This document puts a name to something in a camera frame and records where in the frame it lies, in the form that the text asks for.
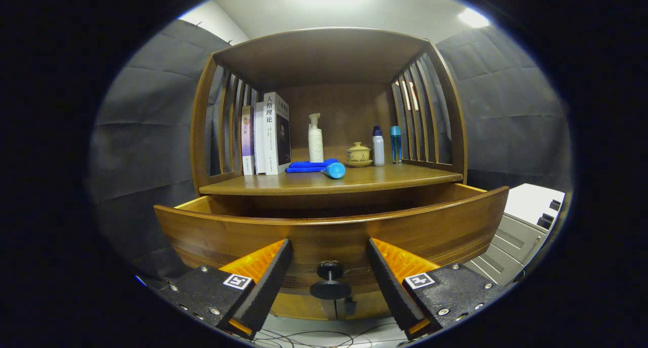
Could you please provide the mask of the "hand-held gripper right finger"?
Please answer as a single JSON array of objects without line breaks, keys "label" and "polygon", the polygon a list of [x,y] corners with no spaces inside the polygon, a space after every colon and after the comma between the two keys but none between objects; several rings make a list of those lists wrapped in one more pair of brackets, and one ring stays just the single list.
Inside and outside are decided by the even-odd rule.
[{"label": "hand-held gripper right finger", "polygon": [[408,339],[458,324],[507,290],[461,263],[440,266],[369,238],[367,256],[391,315]]}]

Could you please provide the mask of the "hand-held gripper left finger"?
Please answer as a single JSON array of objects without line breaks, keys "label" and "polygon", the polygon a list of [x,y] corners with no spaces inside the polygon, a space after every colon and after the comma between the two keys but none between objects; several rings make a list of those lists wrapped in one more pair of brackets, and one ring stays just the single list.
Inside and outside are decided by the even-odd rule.
[{"label": "hand-held gripper left finger", "polygon": [[285,238],[223,267],[202,265],[165,286],[165,300],[212,328],[253,339],[292,262]]}]

